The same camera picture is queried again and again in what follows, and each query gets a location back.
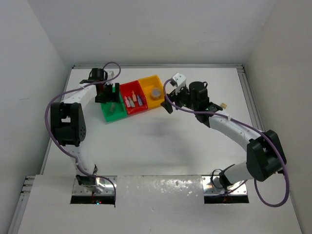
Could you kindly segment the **blue correction tape case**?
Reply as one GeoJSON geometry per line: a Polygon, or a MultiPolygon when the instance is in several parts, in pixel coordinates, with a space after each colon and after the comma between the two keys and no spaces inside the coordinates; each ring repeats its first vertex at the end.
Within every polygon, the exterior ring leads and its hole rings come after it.
{"type": "Polygon", "coordinates": [[[139,106],[142,106],[142,105],[143,105],[143,102],[142,102],[142,100],[141,100],[141,98],[140,98],[139,95],[136,96],[136,99],[137,99],[138,105],[139,105],[139,106]]]}

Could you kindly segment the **orange correction tape case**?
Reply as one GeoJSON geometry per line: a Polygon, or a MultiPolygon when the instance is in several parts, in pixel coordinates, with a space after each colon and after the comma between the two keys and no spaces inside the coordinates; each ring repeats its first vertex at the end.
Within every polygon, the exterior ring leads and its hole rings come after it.
{"type": "Polygon", "coordinates": [[[137,97],[136,97],[136,95],[135,95],[134,91],[132,91],[132,99],[133,99],[133,101],[134,101],[134,102],[136,102],[136,101],[137,101],[137,97]]]}

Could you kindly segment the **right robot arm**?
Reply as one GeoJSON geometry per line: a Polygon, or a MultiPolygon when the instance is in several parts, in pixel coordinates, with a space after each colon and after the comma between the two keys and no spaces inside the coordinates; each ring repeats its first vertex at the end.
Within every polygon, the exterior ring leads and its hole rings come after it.
{"type": "Polygon", "coordinates": [[[263,182],[273,174],[286,170],[286,157],[276,132],[263,132],[235,118],[224,108],[213,103],[208,96],[208,84],[195,81],[186,85],[184,80],[169,79],[165,84],[174,87],[164,94],[161,106],[170,114],[174,109],[193,114],[197,121],[216,130],[236,144],[246,153],[245,161],[232,164],[220,171],[213,180],[214,186],[227,190],[239,181],[253,179],[263,182]]]}

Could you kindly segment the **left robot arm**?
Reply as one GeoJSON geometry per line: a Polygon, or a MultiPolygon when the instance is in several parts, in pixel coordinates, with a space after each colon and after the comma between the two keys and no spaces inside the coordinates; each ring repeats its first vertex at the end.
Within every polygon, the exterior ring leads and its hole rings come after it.
{"type": "Polygon", "coordinates": [[[64,99],[60,102],[53,98],[45,111],[45,125],[51,140],[71,158],[78,184],[95,193],[102,192],[107,178],[98,175],[96,164],[82,145],[87,134],[83,109],[91,101],[118,102],[119,84],[112,84],[117,77],[112,71],[93,68],[78,88],[62,93],[64,99]]]}

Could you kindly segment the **pink correction tape case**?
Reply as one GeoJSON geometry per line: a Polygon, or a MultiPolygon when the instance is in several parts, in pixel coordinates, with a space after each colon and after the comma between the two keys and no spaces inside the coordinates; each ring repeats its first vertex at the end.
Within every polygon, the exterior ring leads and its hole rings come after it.
{"type": "Polygon", "coordinates": [[[124,100],[125,100],[126,106],[127,106],[128,108],[130,108],[131,105],[130,105],[130,102],[129,102],[129,100],[128,100],[128,98],[127,98],[126,96],[124,96],[124,100]]]}

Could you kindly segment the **round tape roll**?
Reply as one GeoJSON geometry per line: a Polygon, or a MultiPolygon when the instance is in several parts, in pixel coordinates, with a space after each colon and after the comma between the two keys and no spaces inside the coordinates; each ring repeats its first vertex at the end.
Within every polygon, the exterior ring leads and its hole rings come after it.
{"type": "Polygon", "coordinates": [[[160,99],[161,98],[161,90],[157,87],[153,88],[151,90],[151,98],[153,100],[157,100],[157,99],[160,99]]]}

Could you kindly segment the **green correction tape case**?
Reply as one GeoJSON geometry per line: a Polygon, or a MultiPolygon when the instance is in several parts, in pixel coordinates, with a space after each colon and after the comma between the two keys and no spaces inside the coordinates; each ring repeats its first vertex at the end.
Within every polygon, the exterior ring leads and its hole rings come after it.
{"type": "Polygon", "coordinates": [[[135,108],[134,101],[133,101],[130,97],[128,97],[128,100],[129,100],[130,106],[131,106],[132,108],[135,108]]]}

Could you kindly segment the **grey eraser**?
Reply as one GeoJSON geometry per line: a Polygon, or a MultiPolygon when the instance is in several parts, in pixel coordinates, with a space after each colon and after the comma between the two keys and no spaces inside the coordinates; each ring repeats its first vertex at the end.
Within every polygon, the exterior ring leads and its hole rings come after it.
{"type": "Polygon", "coordinates": [[[114,112],[114,110],[115,110],[115,104],[114,104],[114,103],[112,103],[112,105],[111,105],[111,107],[110,107],[110,112],[111,112],[111,113],[113,113],[113,112],[114,112]]]}

